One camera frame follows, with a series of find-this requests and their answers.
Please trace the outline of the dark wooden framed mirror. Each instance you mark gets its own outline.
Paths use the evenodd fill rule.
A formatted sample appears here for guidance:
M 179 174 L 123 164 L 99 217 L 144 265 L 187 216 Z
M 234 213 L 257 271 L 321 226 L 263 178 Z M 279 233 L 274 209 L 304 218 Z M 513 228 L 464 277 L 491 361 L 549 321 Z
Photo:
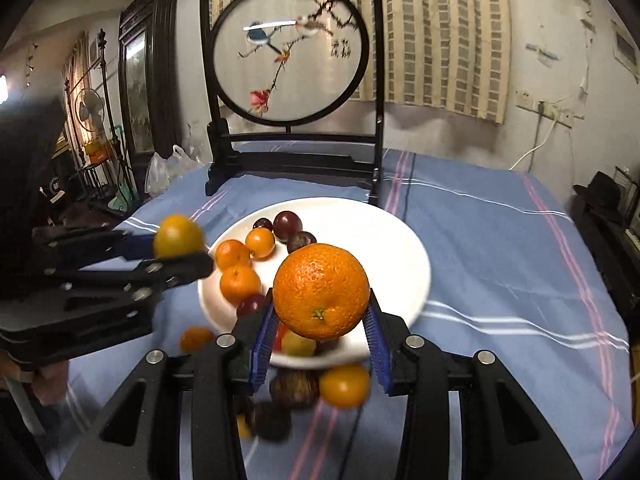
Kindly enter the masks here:
M 152 157 L 179 145 L 176 76 L 177 0 L 134 0 L 119 17 L 118 84 L 134 184 L 145 196 Z

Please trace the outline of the brown water chestnut middle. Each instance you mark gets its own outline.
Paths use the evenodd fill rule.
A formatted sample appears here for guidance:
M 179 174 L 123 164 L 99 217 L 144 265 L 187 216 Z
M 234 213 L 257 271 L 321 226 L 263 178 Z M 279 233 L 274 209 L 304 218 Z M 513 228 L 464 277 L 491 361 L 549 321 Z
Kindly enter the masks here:
M 271 400 L 290 411 L 312 408 L 320 398 L 318 377 L 306 370 L 281 368 L 269 384 Z

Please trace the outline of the round embroidered screen stand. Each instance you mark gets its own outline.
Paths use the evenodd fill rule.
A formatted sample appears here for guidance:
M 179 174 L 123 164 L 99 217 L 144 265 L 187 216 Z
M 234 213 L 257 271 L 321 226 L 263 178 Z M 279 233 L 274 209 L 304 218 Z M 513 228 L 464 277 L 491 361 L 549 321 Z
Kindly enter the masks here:
M 383 175 L 382 0 L 200 0 L 214 195 L 240 174 L 360 184 L 378 203 Z M 320 132 L 374 76 L 370 134 Z

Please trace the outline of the white round plate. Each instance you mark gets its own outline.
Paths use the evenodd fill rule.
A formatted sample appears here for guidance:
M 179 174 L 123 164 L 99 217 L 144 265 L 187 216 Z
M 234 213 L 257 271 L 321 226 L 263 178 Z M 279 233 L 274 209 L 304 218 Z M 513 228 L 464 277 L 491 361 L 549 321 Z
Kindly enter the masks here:
M 306 197 L 287 200 L 255 210 L 226 229 L 213 242 L 210 254 L 224 240 L 244 242 L 259 218 L 273 219 L 278 212 L 290 210 L 303 222 L 303 228 L 318 242 L 351 252 L 363 265 L 383 312 L 402 318 L 413 328 L 426 303 L 432 284 L 430 258 L 420 238 L 399 218 L 384 209 L 338 197 Z M 274 276 L 288 252 L 276 243 L 272 255 L 253 266 L 262 281 L 264 292 L 272 286 Z M 219 288 L 221 271 L 215 269 L 208 278 L 198 280 L 198 300 L 209 324 L 217 334 L 230 333 L 236 323 L 235 306 Z M 343 363 L 362 361 L 369 356 L 362 323 L 337 341 L 320 347 L 315 356 L 288 356 L 273 351 L 271 364 L 322 370 Z

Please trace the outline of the yellow orange citrus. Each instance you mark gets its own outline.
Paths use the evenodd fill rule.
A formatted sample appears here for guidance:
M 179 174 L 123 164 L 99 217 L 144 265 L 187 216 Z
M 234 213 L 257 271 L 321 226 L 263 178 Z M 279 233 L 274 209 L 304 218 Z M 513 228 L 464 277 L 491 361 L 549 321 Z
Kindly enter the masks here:
M 178 258 L 205 251 L 205 236 L 201 228 L 183 214 L 165 218 L 153 238 L 155 258 Z

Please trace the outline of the large orange mandarin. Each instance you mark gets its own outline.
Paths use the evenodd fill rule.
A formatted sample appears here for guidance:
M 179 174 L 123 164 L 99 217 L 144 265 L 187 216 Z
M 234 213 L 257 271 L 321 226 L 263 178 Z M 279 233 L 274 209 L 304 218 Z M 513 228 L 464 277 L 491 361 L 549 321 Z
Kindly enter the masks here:
M 219 288 L 229 304 L 239 307 L 246 297 L 262 292 L 262 281 L 250 266 L 230 266 L 222 272 Z

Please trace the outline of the white plastic bags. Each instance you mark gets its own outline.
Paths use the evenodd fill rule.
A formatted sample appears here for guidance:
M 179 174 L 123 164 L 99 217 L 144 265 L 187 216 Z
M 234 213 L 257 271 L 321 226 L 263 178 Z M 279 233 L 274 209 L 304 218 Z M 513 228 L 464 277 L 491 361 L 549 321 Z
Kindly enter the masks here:
M 166 192 L 171 183 L 184 177 L 188 172 L 200 169 L 210 160 L 201 140 L 188 134 L 182 145 L 174 144 L 171 154 L 163 158 L 158 153 L 151 157 L 146 167 L 143 191 L 151 197 Z

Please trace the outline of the orange mandarin of pile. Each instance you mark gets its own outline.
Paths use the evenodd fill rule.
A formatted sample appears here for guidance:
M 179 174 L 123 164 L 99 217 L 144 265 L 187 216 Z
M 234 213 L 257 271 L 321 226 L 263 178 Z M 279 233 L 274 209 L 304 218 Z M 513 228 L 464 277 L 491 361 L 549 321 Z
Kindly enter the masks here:
M 190 326 L 179 341 L 182 353 L 193 353 L 203 348 L 214 339 L 214 333 L 206 326 Z
M 368 400 L 370 390 L 370 373 L 359 363 L 333 367 L 319 379 L 320 398 L 340 410 L 359 408 Z

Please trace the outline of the wall power strip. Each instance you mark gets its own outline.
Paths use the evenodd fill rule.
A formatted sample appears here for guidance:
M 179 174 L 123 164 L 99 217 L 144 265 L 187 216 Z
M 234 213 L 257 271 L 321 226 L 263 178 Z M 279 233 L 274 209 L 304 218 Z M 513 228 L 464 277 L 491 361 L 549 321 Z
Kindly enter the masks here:
M 528 110 L 539 116 L 554 120 L 558 125 L 566 128 L 574 126 L 575 114 L 568 108 L 570 99 L 548 101 L 535 98 L 526 90 L 516 90 L 514 94 L 515 106 L 521 110 Z

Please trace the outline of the brown water chestnut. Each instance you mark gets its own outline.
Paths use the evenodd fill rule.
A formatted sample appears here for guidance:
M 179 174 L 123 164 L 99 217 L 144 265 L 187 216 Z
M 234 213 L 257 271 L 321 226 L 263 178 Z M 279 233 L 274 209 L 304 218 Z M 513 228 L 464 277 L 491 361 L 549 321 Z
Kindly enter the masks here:
M 292 416 L 283 406 L 262 401 L 253 405 L 248 424 L 254 434 L 262 440 L 282 442 L 290 436 Z
M 312 408 L 320 398 L 318 377 L 306 370 L 281 368 L 269 384 L 271 400 L 290 411 Z

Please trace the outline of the big orange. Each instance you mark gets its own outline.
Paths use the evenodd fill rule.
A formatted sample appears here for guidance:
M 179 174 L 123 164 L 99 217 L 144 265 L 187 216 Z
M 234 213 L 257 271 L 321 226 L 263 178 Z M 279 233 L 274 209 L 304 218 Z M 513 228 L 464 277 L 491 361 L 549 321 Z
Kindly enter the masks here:
M 329 341 L 361 321 L 370 300 L 362 264 L 350 252 L 329 244 L 310 244 L 289 254 L 272 285 L 274 310 L 299 336 Z

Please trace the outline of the orange mandarin right of pile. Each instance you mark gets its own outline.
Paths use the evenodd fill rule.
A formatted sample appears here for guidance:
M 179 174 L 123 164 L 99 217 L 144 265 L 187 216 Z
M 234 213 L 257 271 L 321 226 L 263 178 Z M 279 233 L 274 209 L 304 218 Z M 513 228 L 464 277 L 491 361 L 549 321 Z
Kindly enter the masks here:
M 340 410 L 359 408 L 368 400 L 370 390 L 370 373 L 359 363 L 333 367 L 319 379 L 320 398 Z

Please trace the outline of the orange mandarin left of pile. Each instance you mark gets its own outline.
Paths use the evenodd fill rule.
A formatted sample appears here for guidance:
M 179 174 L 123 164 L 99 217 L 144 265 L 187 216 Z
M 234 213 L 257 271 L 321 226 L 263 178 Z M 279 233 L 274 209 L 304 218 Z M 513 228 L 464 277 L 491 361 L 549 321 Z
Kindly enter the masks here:
M 179 341 L 182 353 L 193 353 L 203 348 L 214 339 L 214 333 L 206 326 L 190 326 Z

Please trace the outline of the brown water chestnut lower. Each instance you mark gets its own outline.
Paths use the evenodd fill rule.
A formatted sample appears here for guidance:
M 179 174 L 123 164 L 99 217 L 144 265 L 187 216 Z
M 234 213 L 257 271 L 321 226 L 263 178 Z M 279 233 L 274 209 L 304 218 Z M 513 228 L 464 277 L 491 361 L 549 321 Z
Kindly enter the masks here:
M 254 434 L 262 440 L 282 442 L 290 436 L 292 416 L 283 406 L 262 401 L 253 405 L 248 424 Z

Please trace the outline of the dark red plum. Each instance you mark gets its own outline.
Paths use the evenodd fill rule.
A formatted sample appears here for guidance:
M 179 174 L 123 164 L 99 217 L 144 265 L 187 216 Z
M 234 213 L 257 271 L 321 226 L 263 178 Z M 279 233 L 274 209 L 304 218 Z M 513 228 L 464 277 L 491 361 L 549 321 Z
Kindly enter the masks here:
M 265 304 L 265 296 L 263 294 L 251 294 L 241 300 L 240 304 L 236 308 L 236 317 L 242 318 L 242 316 L 258 313 L 262 310 Z

